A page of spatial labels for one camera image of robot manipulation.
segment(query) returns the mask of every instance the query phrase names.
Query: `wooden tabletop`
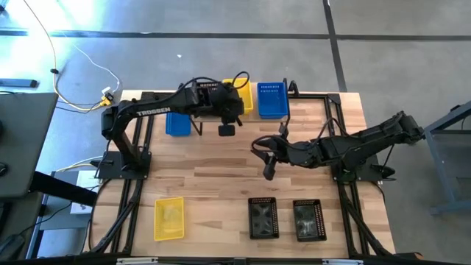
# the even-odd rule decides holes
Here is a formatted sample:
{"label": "wooden tabletop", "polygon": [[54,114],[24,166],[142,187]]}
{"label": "wooden tabletop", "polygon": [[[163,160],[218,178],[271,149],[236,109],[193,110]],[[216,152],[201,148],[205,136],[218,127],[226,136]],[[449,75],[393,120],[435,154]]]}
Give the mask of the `wooden tabletop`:
{"label": "wooden tabletop", "polygon": [[[121,99],[140,98],[141,92],[123,91]],[[365,129],[359,94],[340,93],[340,96],[347,131],[355,133]],[[315,99],[290,99],[290,103],[288,139],[306,141],[315,138],[325,122],[323,103]],[[165,115],[155,117],[150,144],[151,172],[144,182],[132,255],[347,257],[339,193],[331,179],[330,169],[303,169],[277,164],[275,178],[268,181],[262,175],[262,160],[249,151],[255,138],[277,133],[278,123],[245,123],[243,127],[236,127],[233,137],[219,137],[219,124],[205,123],[202,136],[193,130],[189,137],[177,138],[165,134],[165,119]],[[135,121],[132,121],[127,128],[130,138],[134,127]],[[141,135],[145,129],[146,119]],[[112,180],[100,195],[93,219],[93,244],[98,243],[116,218],[122,185],[123,180]],[[365,222],[383,246],[394,252],[379,190],[371,183],[358,183],[358,191]],[[153,239],[154,203],[156,199],[167,197],[185,198],[185,238],[156,242]],[[279,239],[249,239],[247,199],[250,197],[276,197]],[[321,200],[327,241],[297,242],[292,210],[294,199]],[[353,233],[359,250],[355,225]],[[121,242],[124,242],[126,234],[123,233]]]}

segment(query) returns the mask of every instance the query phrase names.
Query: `yellow bin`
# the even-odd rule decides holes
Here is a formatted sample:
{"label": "yellow bin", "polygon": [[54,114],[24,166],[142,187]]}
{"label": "yellow bin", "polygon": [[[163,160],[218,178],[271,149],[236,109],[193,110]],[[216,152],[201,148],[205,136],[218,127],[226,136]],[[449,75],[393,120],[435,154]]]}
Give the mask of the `yellow bin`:
{"label": "yellow bin", "polygon": [[[233,78],[229,79],[224,79],[222,82],[233,82]],[[234,82],[234,86],[237,88],[240,85],[243,85],[247,81],[247,78],[238,78]],[[244,102],[244,114],[251,113],[253,110],[253,98],[252,98],[252,86],[250,85],[250,82],[248,82],[245,86],[242,88],[239,88],[237,90],[238,95],[242,98],[242,101]]]}
{"label": "yellow bin", "polygon": [[157,199],[154,209],[154,240],[181,239],[185,236],[183,198]]}

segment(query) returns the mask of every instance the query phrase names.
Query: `gray floor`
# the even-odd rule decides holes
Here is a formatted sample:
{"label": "gray floor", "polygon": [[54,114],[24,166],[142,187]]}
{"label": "gray floor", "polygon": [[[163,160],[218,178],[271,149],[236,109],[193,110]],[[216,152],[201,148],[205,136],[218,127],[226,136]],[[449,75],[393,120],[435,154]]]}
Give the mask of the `gray floor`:
{"label": "gray floor", "polygon": [[[321,0],[29,2],[49,29],[327,33]],[[339,34],[471,34],[467,0],[331,0],[330,4]],[[1,28],[38,29],[22,1],[10,1],[7,11],[0,15]],[[328,40],[55,38],[62,71],[59,89],[75,102],[95,102],[101,89],[115,83],[71,43],[110,67],[125,89],[174,88],[194,76],[221,79],[247,70],[255,81],[288,77],[304,91],[339,90]],[[426,126],[471,100],[470,48],[470,42],[339,41],[347,89],[361,94],[368,125],[404,110]],[[52,90],[52,55],[40,31],[30,37],[0,37],[0,51],[3,77],[34,78],[40,81],[35,91]],[[50,172],[101,155],[105,141],[99,117],[99,112],[57,110],[38,169]],[[465,127],[471,127],[471,120]],[[396,251],[470,263],[471,214],[428,213],[445,197],[426,143],[396,146],[389,165],[397,170],[398,179],[384,186]],[[60,251],[51,247],[58,236],[82,240],[75,231],[54,231],[45,235],[40,255],[79,251],[80,244],[68,244],[76,249]]]}

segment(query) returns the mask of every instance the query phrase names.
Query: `black tray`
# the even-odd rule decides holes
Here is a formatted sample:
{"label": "black tray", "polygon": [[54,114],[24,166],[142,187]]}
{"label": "black tray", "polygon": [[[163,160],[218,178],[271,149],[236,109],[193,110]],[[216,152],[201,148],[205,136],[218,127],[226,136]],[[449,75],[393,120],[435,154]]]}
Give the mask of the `black tray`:
{"label": "black tray", "polygon": [[277,200],[249,198],[250,239],[278,239]]}
{"label": "black tray", "polygon": [[293,212],[298,242],[327,240],[319,199],[295,200]]}

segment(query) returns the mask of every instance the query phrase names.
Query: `blue bin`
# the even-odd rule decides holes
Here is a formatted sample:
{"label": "blue bin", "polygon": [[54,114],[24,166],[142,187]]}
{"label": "blue bin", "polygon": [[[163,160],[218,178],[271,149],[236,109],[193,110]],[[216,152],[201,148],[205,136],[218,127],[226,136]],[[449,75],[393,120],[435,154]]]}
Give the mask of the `blue bin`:
{"label": "blue bin", "polygon": [[258,114],[262,119],[281,119],[288,115],[288,99],[283,82],[257,84]]}
{"label": "blue bin", "polygon": [[171,136],[188,136],[191,134],[191,122],[188,115],[167,113],[165,133]]}

